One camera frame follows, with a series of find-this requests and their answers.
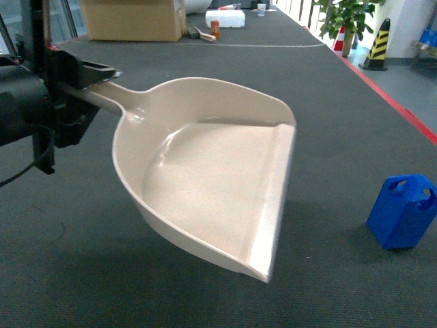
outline cardboard box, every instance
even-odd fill
[[[186,31],[184,0],[81,0],[91,40],[178,41]]]

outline railing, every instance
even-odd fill
[[[312,0],[272,0],[273,5],[318,36],[323,24],[319,20],[324,18],[324,14],[318,5],[312,3]]]

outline white foam box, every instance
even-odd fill
[[[208,10],[205,15],[206,26],[218,21],[218,27],[244,27],[246,15],[242,10]]]

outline red and white cone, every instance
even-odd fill
[[[334,48],[336,54],[342,56],[343,55],[343,42],[344,42],[344,33],[346,31],[346,28],[344,25],[341,27],[340,32],[337,36],[337,39],[334,42]]]

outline dustpan handle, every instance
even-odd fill
[[[111,113],[121,115],[123,113],[123,104],[118,103],[113,99],[112,95],[109,98],[107,95],[111,94],[113,86],[122,88],[112,82],[105,82],[85,90],[77,90],[76,88],[68,85],[67,83],[60,83],[59,88],[78,99],[84,100],[87,103],[100,107]]]

